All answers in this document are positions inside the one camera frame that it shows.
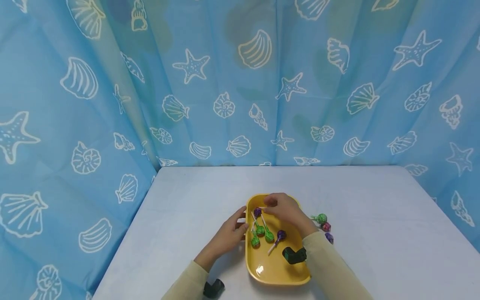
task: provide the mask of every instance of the table surface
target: table surface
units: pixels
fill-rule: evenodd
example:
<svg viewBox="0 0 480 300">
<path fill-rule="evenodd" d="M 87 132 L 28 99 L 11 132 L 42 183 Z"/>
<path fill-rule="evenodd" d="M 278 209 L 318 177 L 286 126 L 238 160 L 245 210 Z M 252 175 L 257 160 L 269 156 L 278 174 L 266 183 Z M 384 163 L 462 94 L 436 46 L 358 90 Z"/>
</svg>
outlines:
<svg viewBox="0 0 480 300">
<path fill-rule="evenodd" d="M 257 193 L 328 215 L 335 248 L 375 299 L 478 299 L 480 255 L 401 167 L 162 168 L 94 300 L 160 299 L 221 224 Z M 323 299 L 254 281 L 244 251 L 220 258 L 221 299 Z"/>
</svg>

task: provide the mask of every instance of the shower curtain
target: shower curtain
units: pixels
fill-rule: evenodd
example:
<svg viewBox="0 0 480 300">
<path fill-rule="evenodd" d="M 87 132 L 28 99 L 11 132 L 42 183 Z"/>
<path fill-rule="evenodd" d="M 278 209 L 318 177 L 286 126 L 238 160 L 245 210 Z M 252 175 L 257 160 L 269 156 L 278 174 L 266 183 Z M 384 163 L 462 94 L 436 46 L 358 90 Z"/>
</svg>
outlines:
<svg viewBox="0 0 480 300">
<path fill-rule="evenodd" d="M 1 298 L 91 299 L 161 166 L 403 166 L 480 249 L 479 36 L 475 0 L 3 1 Z"/>
</svg>

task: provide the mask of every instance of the yellow plastic tray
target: yellow plastic tray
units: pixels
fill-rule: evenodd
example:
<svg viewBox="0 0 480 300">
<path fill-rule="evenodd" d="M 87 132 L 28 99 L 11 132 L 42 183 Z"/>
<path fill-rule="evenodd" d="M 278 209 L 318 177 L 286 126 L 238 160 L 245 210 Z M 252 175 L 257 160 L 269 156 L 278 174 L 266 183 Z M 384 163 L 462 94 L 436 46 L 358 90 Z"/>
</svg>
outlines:
<svg viewBox="0 0 480 300">
<path fill-rule="evenodd" d="M 250 243 L 253 237 L 251 232 L 253 224 L 252 212 L 256 207 L 265 206 L 264 198 L 267 195 L 268 194 L 257 194 L 247 202 L 246 222 L 250 225 L 245 237 L 245 262 L 247 264 L 247 269 L 253 278 L 266 285 L 304 285 L 310 280 L 310 272 L 306 263 L 289 264 L 282 255 L 282 252 L 286 247 L 291 247 L 294 251 L 298 251 L 303 247 L 302 239 L 295 227 L 288 223 L 280 222 L 272 215 L 262 213 L 268 229 L 275 236 L 275 240 L 276 233 L 280 229 L 285 230 L 287 238 L 284 241 L 281 241 L 278 246 L 272 250 L 270 256 L 267 255 L 267 252 L 273 244 L 267 243 L 265 237 L 259 237 L 260 247 L 258 249 L 254 249 Z M 259 218 L 257 222 L 261 226 L 264 225 L 262 218 Z"/>
</svg>

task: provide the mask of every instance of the starfish print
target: starfish print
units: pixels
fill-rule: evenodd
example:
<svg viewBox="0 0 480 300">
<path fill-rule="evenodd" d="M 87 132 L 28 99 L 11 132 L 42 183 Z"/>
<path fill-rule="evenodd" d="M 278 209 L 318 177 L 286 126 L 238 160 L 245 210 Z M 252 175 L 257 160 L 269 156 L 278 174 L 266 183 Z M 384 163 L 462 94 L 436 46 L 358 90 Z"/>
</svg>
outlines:
<svg viewBox="0 0 480 300">
<path fill-rule="evenodd" d="M 413 46 L 400 45 L 395 47 L 393 51 L 401 54 L 403 57 L 393 67 L 392 69 L 393 71 L 400 69 L 401 67 L 405 66 L 409 62 L 415 63 L 417 67 L 423 66 L 423 59 L 425 58 L 425 55 L 442 42 L 441 39 L 437 39 L 431 43 L 427 43 L 426 34 L 427 34 L 426 30 L 423 30 L 422 32 L 420 32 L 420 35 L 419 37 L 417 37 L 417 41 L 415 41 L 415 44 Z"/>
<path fill-rule="evenodd" d="M 455 143 L 450 142 L 450 148 L 452 149 L 452 156 L 448 157 L 446 161 L 456 164 L 458 168 L 458 176 L 462 176 L 465 169 L 468 171 L 473 170 L 472 162 L 469 160 L 470 154 L 473 152 L 473 148 L 460 150 Z"/>
<path fill-rule="evenodd" d="M 10 121 L 0 123 L 0 148 L 5 154 L 5 160 L 13 165 L 17 160 L 17 147 L 20 144 L 36 144 L 40 139 L 25 131 L 28 122 L 28 111 L 21 111 Z"/>
<path fill-rule="evenodd" d="M 203 80 L 207 79 L 207 76 L 205 76 L 204 73 L 204 66 L 210 60 L 210 56 L 205 55 L 199 60 L 196 60 L 188 49 L 185 49 L 185 55 L 187 56 L 187 62 L 174 62 L 172 64 L 172 67 L 175 69 L 185 71 L 185 79 L 183 80 L 183 83 L 188 84 L 195 76 Z"/>
<path fill-rule="evenodd" d="M 132 98 L 130 96 L 120 96 L 120 88 L 118 84 L 115 84 L 115 93 L 113 93 L 117 102 L 119 103 L 120 114 L 123 114 L 125 109 L 123 108 L 124 102 L 129 102 Z"/>
<path fill-rule="evenodd" d="M 276 140 L 271 140 L 272 144 L 279 146 L 283 150 L 287 150 L 287 143 L 292 143 L 294 142 L 294 139 L 288 138 L 288 137 L 283 137 L 283 131 L 280 130 L 278 134 L 276 135 Z"/>
<path fill-rule="evenodd" d="M 307 92 L 303 87 L 299 87 L 299 81 L 303 77 L 303 72 L 298 73 L 297 76 L 293 77 L 292 80 L 288 80 L 285 77 L 282 77 L 282 88 L 275 99 L 279 100 L 281 96 L 285 95 L 287 102 L 290 101 L 292 93 L 305 94 Z"/>
</svg>

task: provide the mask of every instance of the beige sleeve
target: beige sleeve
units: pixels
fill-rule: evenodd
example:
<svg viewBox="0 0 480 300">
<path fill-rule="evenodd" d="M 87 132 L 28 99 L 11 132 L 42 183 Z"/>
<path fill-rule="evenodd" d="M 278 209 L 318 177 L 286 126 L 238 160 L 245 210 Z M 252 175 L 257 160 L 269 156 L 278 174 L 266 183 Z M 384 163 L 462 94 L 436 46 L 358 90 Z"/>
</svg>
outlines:
<svg viewBox="0 0 480 300">
<path fill-rule="evenodd" d="M 303 239 L 312 278 L 329 300 L 372 300 L 372 296 L 347 266 L 323 232 Z"/>
<path fill-rule="evenodd" d="M 192 261 L 162 300 L 202 300 L 208 273 Z"/>
</svg>

